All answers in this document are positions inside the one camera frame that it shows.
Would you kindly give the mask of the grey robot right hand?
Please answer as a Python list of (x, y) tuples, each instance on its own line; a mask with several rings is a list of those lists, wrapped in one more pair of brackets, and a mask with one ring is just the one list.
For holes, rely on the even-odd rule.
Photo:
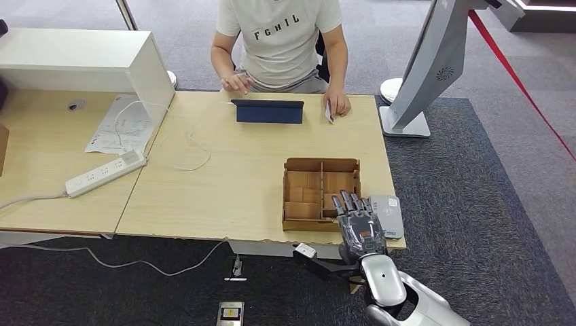
[(346, 264), (353, 265), (366, 255), (389, 253), (384, 230), (367, 198), (341, 190), (331, 200), (343, 239), (339, 254)]

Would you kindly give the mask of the person's left hand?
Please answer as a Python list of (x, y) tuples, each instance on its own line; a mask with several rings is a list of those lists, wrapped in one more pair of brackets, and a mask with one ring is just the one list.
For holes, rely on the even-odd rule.
[(345, 116), (351, 110), (351, 104), (342, 86), (328, 86), (323, 95), (323, 105), (329, 109), (329, 116)]

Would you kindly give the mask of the person's right hand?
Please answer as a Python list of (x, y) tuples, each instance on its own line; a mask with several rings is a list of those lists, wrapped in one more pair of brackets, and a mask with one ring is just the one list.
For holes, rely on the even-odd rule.
[(253, 80), (246, 73), (233, 73), (221, 79), (222, 88), (226, 92), (240, 92), (247, 94)]

